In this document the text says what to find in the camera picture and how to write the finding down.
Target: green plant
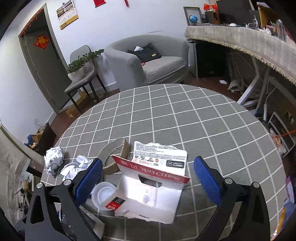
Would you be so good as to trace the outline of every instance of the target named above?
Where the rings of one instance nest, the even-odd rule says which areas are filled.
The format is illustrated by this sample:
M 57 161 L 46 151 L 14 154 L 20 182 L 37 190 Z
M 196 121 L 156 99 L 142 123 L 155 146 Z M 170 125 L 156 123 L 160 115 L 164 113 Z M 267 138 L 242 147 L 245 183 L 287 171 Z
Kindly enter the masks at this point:
M 78 56 L 77 60 L 74 60 L 72 63 L 68 65 L 67 72 L 70 74 L 81 69 L 87 61 L 90 61 L 94 58 L 99 57 L 103 52 L 104 52 L 104 49 L 100 49 L 95 52 L 90 51 L 89 53 L 84 54 L 82 57 Z

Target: gray checkered tablecloth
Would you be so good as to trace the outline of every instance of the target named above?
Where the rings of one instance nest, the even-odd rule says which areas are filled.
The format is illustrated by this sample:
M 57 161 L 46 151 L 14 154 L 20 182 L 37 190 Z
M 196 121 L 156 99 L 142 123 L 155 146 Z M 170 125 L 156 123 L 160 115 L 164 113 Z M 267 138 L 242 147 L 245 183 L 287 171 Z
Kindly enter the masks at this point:
M 172 224 L 114 217 L 112 211 L 98 211 L 89 199 L 85 207 L 106 224 L 104 240 L 195 240 L 216 209 L 193 171 L 193 160 L 198 155 L 236 183 L 259 182 L 267 202 L 271 231 L 275 230 L 287 196 L 281 158 L 262 124 L 232 99 L 179 84 L 127 90 L 84 113 L 56 145 L 65 150 L 64 164 L 67 164 L 77 155 L 95 158 L 108 142 L 118 137 L 131 144 L 129 160 L 136 140 L 186 150 L 186 176 L 190 182 L 183 189 Z M 120 177 L 120 172 L 105 175 L 103 181 L 116 186 Z M 42 175 L 46 185 L 58 185 L 62 178 L 61 174 L 48 176 L 46 171 Z M 223 237 L 229 234 L 238 209 L 236 205 Z

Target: globe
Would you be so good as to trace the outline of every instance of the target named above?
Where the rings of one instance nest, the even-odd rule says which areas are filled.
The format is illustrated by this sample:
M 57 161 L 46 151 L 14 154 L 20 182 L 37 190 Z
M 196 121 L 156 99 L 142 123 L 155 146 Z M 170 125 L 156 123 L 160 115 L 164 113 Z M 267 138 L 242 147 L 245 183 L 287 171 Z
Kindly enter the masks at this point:
M 197 16 L 194 16 L 194 15 L 190 15 L 189 16 L 189 21 L 190 22 L 197 23 L 197 20 L 198 20 Z

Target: blue gripper pad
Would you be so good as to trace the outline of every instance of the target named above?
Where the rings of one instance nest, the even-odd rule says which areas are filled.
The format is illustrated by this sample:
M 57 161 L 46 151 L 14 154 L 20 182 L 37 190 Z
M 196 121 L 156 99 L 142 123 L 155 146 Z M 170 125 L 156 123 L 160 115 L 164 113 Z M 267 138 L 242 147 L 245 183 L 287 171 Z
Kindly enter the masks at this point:
M 209 166 L 199 157 L 194 159 L 194 171 L 210 201 L 218 207 L 222 202 L 221 188 L 209 171 Z
M 87 171 L 87 174 L 84 176 L 84 178 L 75 189 L 75 203 L 77 206 L 85 204 L 85 202 L 87 201 L 89 195 L 91 194 L 91 191 L 102 175 L 103 163 L 100 159 L 98 159 L 95 164 L 89 168 L 83 171 Z

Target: gray door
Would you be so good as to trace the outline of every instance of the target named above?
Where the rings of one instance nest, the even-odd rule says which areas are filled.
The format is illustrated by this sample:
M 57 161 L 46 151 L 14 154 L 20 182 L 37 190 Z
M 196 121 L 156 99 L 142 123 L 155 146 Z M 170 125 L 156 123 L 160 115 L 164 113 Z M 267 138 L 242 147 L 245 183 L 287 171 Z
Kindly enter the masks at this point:
M 46 49 L 34 46 L 39 35 L 49 39 Z M 64 90 L 71 84 L 71 80 L 53 47 L 47 28 L 39 28 L 37 31 L 25 34 L 24 40 L 42 84 L 54 104 L 61 110 L 69 101 L 69 96 L 64 93 Z

